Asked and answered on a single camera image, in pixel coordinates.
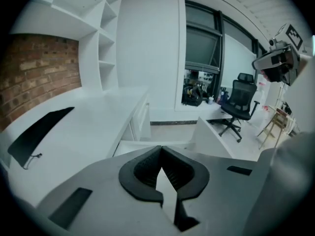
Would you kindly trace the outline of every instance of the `chair armrest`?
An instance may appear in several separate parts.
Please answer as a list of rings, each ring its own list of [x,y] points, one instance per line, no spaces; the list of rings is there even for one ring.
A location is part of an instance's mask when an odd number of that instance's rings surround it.
[[[255,103],[255,106],[254,106],[254,109],[252,110],[251,118],[252,118],[252,116],[253,116],[253,114],[254,114],[254,112],[256,110],[257,105],[260,104],[260,102],[258,102],[258,101],[254,101],[254,103]]]

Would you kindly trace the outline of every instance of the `red brick wall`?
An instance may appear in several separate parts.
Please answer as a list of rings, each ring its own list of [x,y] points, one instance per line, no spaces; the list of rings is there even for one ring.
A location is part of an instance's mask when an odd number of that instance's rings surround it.
[[[11,36],[0,62],[0,131],[36,105],[81,87],[78,45],[48,35]]]

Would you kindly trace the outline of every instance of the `chair base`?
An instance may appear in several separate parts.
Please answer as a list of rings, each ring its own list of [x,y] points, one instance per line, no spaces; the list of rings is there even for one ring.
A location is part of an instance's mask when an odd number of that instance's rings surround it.
[[[215,119],[215,120],[209,121],[209,123],[211,124],[218,123],[218,124],[226,125],[226,128],[222,132],[219,133],[219,136],[222,136],[226,132],[226,130],[231,128],[235,132],[235,134],[240,138],[237,140],[237,142],[239,143],[242,140],[242,136],[239,133],[241,131],[241,127],[233,124],[235,120],[236,120],[235,117],[231,118],[230,121],[228,121],[227,119]]]

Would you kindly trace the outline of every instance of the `black object on desk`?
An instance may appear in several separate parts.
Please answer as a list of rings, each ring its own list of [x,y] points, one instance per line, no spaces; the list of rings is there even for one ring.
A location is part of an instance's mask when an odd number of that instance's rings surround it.
[[[31,154],[48,132],[74,107],[49,112],[25,130],[9,147],[8,153],[24,167]]]
[[[233,81],[231,97],[228,99],[227,102],[221,105],[221,108],[226,113],[232,115],[232,119],[230,121],[228,121],[227,119],[210,121],[210,123],[220,123],[227,126],[221,133],[219,133],[220,136],[222,136],[222,134],[226,130],[231,128],[240,138],[237,140],[237,142],[239,143],[241,141],[242,136],[239,133],[241,131],[241,127],[234,125],[233,122],[236,119],[251,119],[257,105],[260,104],[258,101],[254,101],[255,106],[252,110],[252,113],[250,114],[251,102],[256,90],[257,86],[254,84],[254,77],[251,74],[240,73],[237,77],[237,80]]]

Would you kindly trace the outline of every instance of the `black office chair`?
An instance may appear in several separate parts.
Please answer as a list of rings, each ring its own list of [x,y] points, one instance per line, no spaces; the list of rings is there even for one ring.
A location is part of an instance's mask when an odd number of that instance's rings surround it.
[[[257,86],[254,84],[254,78],[253,75],[251,74],[240,73],[237,77],[237,80],[233,81],[231,97],[228,99],[226,103],[223,103],[221,105],[221,108],[226,113],[232,115],[232,119],[230,121],[228,121],[227,119],[210,121],[210,123],[220,123],[227,126],[221,133],[219,133],[220,136],[222,136],[222,134],[226,130],[231,128],[240,138],[237,140],[237,142],[239,143],[241,141],[242,136],[239,133],[241,131],[241,127],[234,125],[233,122],[236,119],[242,120],[251,119],[257,105],[260,104],[258,101],[254,101],[255,106],[252,113],[250,114],[251,102],[256,90]]]

